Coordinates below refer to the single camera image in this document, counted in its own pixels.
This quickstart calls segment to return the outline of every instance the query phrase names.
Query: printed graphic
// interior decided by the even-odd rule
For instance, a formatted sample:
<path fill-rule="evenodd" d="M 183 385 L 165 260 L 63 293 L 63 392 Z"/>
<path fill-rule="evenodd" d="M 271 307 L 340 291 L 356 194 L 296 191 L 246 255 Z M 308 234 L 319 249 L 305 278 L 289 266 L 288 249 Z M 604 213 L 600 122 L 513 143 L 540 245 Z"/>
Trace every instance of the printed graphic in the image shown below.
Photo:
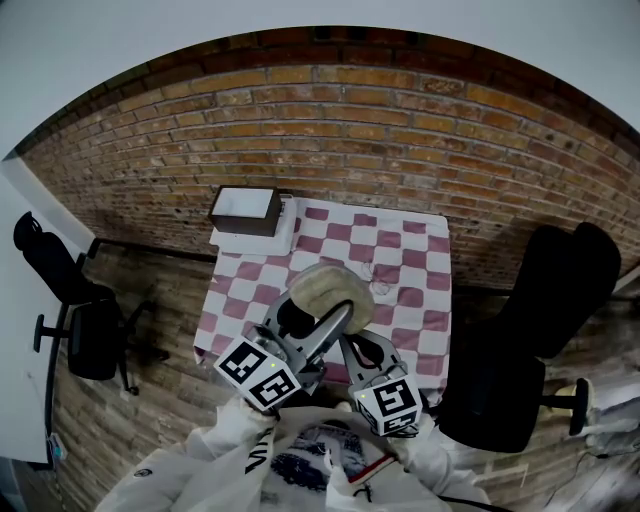
<path fill-rule="evenodd" d="M 238 384 L 242 384 L 267 357 L 248 343 L 241 343 L 218 368 Z"/>
<path fill-rule="evenodd" d="M 416 405 L 411 390 L 404 380 L 375 388 L 373 393 L 384 417 L 397 414 Z"/>
<path fill-rule="evenodd" d="M 369 412 L 369 409 L 367 409 L 364 405 L 362 405 L 362 402 L 360 402 L 360 401 L 358 401 L 358 409 L 360 410 L 360 413 L 364 416 L 364 419 L 369 422 L 369 425 L 371 425 L 373 427 L 373 429 L 375 431 L 377 431 L 378 430 L 378 422 L 373 417 L 373 414 L 371 414 Z"/>
<path fill-rule="evenodd" d="M 296 386 L 287 375 L 287 372 L 280 370 L 253 386 L 249 390 L 249 393 L 251 393 L 263 407 L 269 407 L 281 398 L 284 398 L 295 388 Z"/>
<path fill-rule="evenodd" d="M 387 420 L 384 422 L 384 433 L 388 434 L 389 432 L 393 432 L 394 430 L 400 430 L 408 425 L 413 425 L 416 421 L 417 411 L 409 412 L 402 416 L 398 416 L 397 418 L 393 418 L 392 420 Z"/>

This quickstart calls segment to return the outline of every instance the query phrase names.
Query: person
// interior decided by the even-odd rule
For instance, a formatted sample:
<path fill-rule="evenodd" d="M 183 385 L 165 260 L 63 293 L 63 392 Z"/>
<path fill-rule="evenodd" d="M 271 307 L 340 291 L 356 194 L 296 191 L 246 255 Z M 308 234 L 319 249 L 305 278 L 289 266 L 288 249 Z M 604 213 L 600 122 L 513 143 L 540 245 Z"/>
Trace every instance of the person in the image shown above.
<path fill-rule="evenodd" d="M 235 396 L 213 428 L 154 451 L 96 512 L 498 510 L 478 508 L 487 495 L 433 428 L 423 414 L 416 437 L 383 438 L 347 402 L 267 416 Z"/>

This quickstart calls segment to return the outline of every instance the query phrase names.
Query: black cable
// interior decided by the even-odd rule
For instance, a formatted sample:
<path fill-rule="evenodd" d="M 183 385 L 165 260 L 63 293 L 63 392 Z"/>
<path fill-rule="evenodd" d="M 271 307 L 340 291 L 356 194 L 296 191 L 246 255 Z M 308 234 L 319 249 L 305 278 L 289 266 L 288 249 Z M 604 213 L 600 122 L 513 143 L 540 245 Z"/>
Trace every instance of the black cable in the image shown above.
<path fill-rule="evenodd" d="M 573 472 L 573 476 L 571 478 L 569 478 L 569 480 L 567 480 L 565 483 L 563 483 L 561 486 L 556 487 L 553 492 L 551 493 L 551 496 L 549 497 L 549 499 L 547 500 L 547 502 L 544 505 L 544 508 L 547 508 L 549 506 L 549 503 L 551 503 L 551 500 L 553 500 L 553 498 L 555 497 L 556 493 L 562 489 L 563 487 L 569 485 L 571 482 L 573 482 L 576 478 L 576 476 L 578 476 L 578 468 L 580 467 L 580 464 L 582 463 L 582 461 L 584 460 L 584 458 L 587 455 L 590 455 L 591 457 L 594 457 L 596 459 L 608 459 L 610 457 L 618 457 L 619 455 L 630 455 L 632 453 L 638 453 L 640 451 L 640 447 L 636 448 L 635 450 L 631 450 L 629 452 L 620 452 L 620 453 L 599 453 L 599 454 L 595 454 L 595 453 L 591 453 L 591 452 L 584 452 L 580 458 L 578 459 L 578 463 L 576 464 L 576 469 Z"/>

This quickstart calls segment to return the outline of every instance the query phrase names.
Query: white jacket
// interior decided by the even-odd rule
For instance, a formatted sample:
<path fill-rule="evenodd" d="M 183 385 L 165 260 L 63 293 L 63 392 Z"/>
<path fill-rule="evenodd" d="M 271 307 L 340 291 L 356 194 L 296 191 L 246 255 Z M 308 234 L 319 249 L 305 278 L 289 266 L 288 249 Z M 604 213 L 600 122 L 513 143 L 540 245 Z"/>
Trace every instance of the white jacket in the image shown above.
<path fill-rule="evenodd" d="M 429 441 L 433 421 L 426 415 L 420 433 L 412 439 L 376 437 L 358 413 L 301 407 L 282 409 L 280 415 L 276 424 L 274 418 L 252 410 L 240 397 L 233 398 L 218 408 L 215 427 L 194 430 L 184 445 L 154 451 L 112 489 L 96 512 L 478 510 L 447 504 L 437 495 L 488 503 L 484 491 L 471 484 L 472 473 L 454 470 L 447 452 Z M 320 478 L 325 479 L 321 491 L 291 484 L 288 475 L 284 480 L 275 475 L 279 457 L 294 457 L 308 466 L 287 450 L 296 450 L 292 445 L 305 429 L 308 432 L 316 425 L 320 430 L 331 429 L 323 424 L 328 420 L 346 423 L 347 435 L 361 440 L 362 449 L 356 451 L 366 459 L 366 467 L 347 477 L 341 461 L 351 460 L 353 453 L 341 454 L 345 445 L 331 442 L 321 432 L 326 441 L 321 446 L 326 449 L 316 452 L 311 461 L 316 468 L 309 467 L 320 474 L 318 461 L 324 466 L 320 468 L 324 471 Z M 269 504 L 273 496 L 279 500 L 277 506 Z"/>

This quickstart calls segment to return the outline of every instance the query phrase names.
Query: white wall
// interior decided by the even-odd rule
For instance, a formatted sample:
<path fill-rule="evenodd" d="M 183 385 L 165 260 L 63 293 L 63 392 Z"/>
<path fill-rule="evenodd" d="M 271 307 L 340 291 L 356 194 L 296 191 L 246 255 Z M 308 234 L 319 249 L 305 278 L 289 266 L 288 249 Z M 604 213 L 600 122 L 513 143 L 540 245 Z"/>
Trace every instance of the white wall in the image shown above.
<path fill-rule="evenodd" d="M 202 41 L 302 25 L 413 30 L 538 66 L 640 129 L 637 0 L 6 0 L 0 157 L 69 101 Z"/>
<path fill-rule="evenodd" d="M 57 233 L 74 258 L 88 245 L 79 247 L 64 236 L 0 172 L 0 457 L 46 462 L 44 399 L 51 338 L 42 339 L 36 354 L 33 331 L 41 313 L 45 325 L 55 326 L 60 302 L 13 244 L 15 223 L 27 211 L 45 231 Z"/>

